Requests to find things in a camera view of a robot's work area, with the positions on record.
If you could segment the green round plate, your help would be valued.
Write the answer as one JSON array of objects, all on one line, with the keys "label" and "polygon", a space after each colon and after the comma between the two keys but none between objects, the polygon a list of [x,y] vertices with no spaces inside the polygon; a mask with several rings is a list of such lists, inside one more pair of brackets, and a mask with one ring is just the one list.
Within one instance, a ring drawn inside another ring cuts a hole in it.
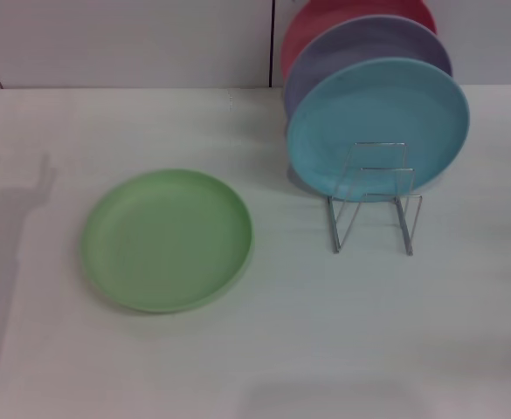
[{"label": "green round plate", "polygon": [[109,190],[83,226],[85,278],[117,305],[144,313],[204,306],[242,276],[253,249],[250,212],[217,178],[163,169]]}]

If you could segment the red round plate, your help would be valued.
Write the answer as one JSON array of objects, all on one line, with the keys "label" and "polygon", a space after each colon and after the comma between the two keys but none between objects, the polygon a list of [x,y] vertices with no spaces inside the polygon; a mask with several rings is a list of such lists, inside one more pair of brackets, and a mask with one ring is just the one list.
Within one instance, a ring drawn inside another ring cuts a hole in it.
[{"label": "red round plate", "polygon": [[434,18],[423,0],[309,0],[287,27],[280,48],[283,79],[301,51],[324,31],[357,17],[396,15],[406,17],[434,33]]}]

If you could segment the cyan round plate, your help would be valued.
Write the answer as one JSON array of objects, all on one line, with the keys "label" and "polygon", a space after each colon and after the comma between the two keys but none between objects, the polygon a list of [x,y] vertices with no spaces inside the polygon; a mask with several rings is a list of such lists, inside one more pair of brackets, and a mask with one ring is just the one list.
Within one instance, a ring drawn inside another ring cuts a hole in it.
[{"label": "cyan round plate", "polygon": [[379,58],[324,79],[287,128],[296,175],[338,199],[420,188],[462,149],[470,125],[466,96],[434,65]]}]

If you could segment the purple round plate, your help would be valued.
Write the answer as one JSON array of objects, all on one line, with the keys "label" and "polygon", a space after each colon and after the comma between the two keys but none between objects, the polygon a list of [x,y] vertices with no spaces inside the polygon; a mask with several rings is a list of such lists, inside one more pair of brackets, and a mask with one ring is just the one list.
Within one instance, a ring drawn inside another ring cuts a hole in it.
[{"label": "purple round plate", "polygon": [[422,24],[395,15],[350,19],[324,31],[296,56],[283,89],[287,118],[330,75],[351,65],[388,57],[424,61],[453,75],[447,50]]}]

